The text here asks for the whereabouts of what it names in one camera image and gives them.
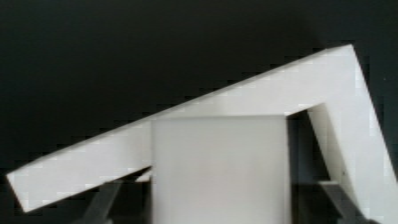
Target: white surface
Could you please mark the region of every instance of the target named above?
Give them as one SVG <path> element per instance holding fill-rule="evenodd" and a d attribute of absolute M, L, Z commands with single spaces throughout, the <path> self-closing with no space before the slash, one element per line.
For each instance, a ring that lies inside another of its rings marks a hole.
<path fill-rule="evenodd" d="M 150 164 L 147 130 L 155 118 L 289 115 L 305 109 L 312 111 L 330 177 L 365 217 L 381 224 L 395 224 L 395 178 L 351 46 L 321 51 L 104 133 L 95 139 L 108 144 L 93 145 L 88 141 L 19 168 L 8 180 L 24 211 Z"/>
<path fill-rule="evenodd" d="M 283 116 L 154 122 L 152 224 L 289 224 Z"/>

